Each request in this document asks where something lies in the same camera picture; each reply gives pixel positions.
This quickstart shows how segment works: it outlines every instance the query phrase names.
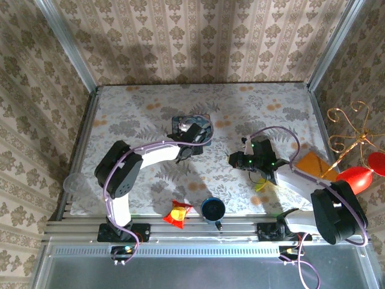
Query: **blue object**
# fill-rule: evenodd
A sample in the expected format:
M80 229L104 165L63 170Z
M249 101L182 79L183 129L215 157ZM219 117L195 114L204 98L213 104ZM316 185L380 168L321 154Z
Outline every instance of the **blue object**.
M206 222L215 225L219 231L222 230L221 220L226 212L226 207L221 200L217 197L209 197L203 201L200 210Z
M203 114L203 116L207 119L210 119L210 115L208 115L208 114ZM171 120L171 124L172 124L172 128L173 128L173 130L172 130L173 134L180 133L179 124L181 122L183 122L185 124L196 123L201 128L209 123L206 119L204 119L203 117L200 117L198 115L174 116ZM212 134L211 126L206 128L206 132L207 132L207 137L203 141L209 140L210 135ZM209 146L209 145L211 145L211 141L209 143L205 144L204 146Z

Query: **metal floor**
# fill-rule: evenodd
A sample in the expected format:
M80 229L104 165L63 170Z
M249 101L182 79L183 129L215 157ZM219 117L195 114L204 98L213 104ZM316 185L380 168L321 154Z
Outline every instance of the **metal floor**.
M321 288L371 288L359 263L355 247L306 246L304 259L321 275ZM303 266L310 288L315 275ZM302 288L298 267L278 258L135 258L125 266L114 266L108 256L55 257L46 289L255 289Z

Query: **gray floral pattern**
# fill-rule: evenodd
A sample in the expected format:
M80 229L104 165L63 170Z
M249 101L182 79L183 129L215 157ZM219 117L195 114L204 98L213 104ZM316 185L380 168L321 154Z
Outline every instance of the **gray floral pattern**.
M172 199L188 202L194 206L191 214L199 213L200 204L210 196L222 199L229 214L311 209L299 195L273 185L256 193L247 172L227 163L229 154L243 150L243 136L271 125L293 130L305 152L311 149L326 159L306 88L294 83L194 84L102 88L82 167L92 192L78 196L71 213L105 214L94 170L115 141L136 147L166 140L171 118L189 114L210 115L215 127L211 145L204 147L202 155L179 164L165 161L141 170L129 193L131 213L167 214ZM264 135L272 140L278 156L288 159L295 152L294 140L284 131Z

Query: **damask wallpaper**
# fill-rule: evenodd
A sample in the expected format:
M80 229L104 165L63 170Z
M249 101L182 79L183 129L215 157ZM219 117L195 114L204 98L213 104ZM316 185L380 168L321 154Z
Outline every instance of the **damask wallpaper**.
M347 0L53 0L99 84L305 81Z
M326 119L331 107L348 113L353 124L362 127L366 110L359 113L350 109L351 101L365 101L371 108L369 129L385 133L385 1L366 1L342 47L316 89L316 95ZM326 121L329 135L353 135L348 123L344 126ZM385 149L385 136L374 139L374 144ZM366 145L363 156L377 151ZM359 149L351 152L341 169L362 165ZM359 195L359 201L369 220L369 232L374 248L385 272L385 178L374 174L371 187Z
M88 98L33 1L0 1L0 288L26 288Z

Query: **black mug handle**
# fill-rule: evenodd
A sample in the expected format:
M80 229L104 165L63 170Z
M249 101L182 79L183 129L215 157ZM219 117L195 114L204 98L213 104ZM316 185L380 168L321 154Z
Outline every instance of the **black mug handle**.
M219 231L221 231L222 228L223 228L220 221L216 221L216 222L215 222L215 226L217 226L217 229L218 229Z

